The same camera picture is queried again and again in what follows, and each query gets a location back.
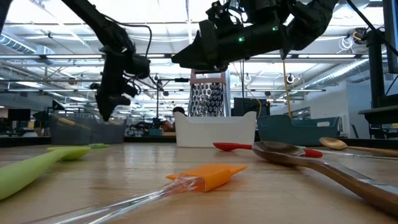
computer monitor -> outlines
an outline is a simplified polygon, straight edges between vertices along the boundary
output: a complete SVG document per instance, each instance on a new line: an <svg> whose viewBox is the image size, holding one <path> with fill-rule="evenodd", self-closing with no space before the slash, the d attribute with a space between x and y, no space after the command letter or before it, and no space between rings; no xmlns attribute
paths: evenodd
<svg viewBox="0 0 398 224"><path fill-rule="evenodd" d="M396 49L398 46L398 0L383 0L384 29L386 40ZM398 73L398 56L387 48L390 73Z"/></svg>
<svg viewBox="0 0 398 224"><path fill-rule="evenodd" d="M30 121L30 109L8 109L8 120Z"/></svg>
<svg viewBox="0 0 398 224"><path fill-rule="evenodd" d="M269 116L270 103L265 99L252 99L252 98L234 98L234 109L232 116L244 116L247 112L255 111L259 115L261 102L260 116Z"/></svg>

metal spoon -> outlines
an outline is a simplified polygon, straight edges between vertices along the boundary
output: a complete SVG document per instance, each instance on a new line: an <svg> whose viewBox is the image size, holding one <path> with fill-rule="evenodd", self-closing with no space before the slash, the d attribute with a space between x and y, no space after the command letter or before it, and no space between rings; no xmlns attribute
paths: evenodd
<svg viewBox="0 0 398 224"><path fill-rule="evenodd" d="M346 187L375 207L398 216L398 188L396 187L376 182L337 162L289 156L288 154L294 154L299 148L288 144L257 142L253 145L252 150L259 157L272 163L313 169Z"/></svg>
<svg viewBox="0 0 398 224"><path fill-rule="evenodd" d="M375 148L369 148L369 147L353 147L353 146L348 147L345 142L343 142L339 139L320 138L319 141L321 142L322 145L329 147L330 149L334 149L334 150L344 150L344 149L349 148L349 149L354 149L354 150L361 151L361 152L370 152L370 153L387 155L387 156L398 156L398 151L395 152L393 150L375 149Z"/></svg>

desk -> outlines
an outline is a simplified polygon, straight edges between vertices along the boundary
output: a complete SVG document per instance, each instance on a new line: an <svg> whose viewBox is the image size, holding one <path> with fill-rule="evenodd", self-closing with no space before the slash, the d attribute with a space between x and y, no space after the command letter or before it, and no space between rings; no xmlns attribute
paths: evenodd
<svg viewBox="0 0 398 224"><path fill-rule="evenodd" d="M3 148L0 166L38 156L46 147ZM398 185L397 161L325 158ZM168 174L209 163L249 167L212 192L171 196L114 223L397 223L315 171L269 164L251 151L177 149L172 143L125 143L93 150L82 161L59 162L23 191L0 202L1 223L26 222L143 193L166 184Z"/></svg>

clear plastic handle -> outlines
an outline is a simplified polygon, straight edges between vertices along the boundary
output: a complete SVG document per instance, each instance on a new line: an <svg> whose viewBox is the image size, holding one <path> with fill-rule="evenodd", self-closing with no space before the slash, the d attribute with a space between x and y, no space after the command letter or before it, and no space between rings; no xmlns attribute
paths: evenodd
<svg viewBox="0 0 398 224"><path fill-rule="evenodd" d="M201 177L179 176L173 182L164 185L162 188L147 192L145 194L124 198L110 204L94 205L91 207L62 213L26 224L106 223L149 202L153 202L169 195L184 193L191 190L202 191L205 189L205 187L205 180Z"/></svg>

orange pastry brush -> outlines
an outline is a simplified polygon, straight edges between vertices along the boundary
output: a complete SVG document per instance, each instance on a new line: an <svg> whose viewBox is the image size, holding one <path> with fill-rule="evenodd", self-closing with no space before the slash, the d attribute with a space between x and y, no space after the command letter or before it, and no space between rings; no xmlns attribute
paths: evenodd
<svg viewBox="0 0 398 224"><path fill-rule="evenodd" d="M231 180L232 175L244 169L246 169L246 166L229 164L200 166L177 175L167 176L173 182L146 194L124 198L106 205L82 208L29 223L105 223L166 196L193 190L200 192L211 191L226 184Z"/></svg>

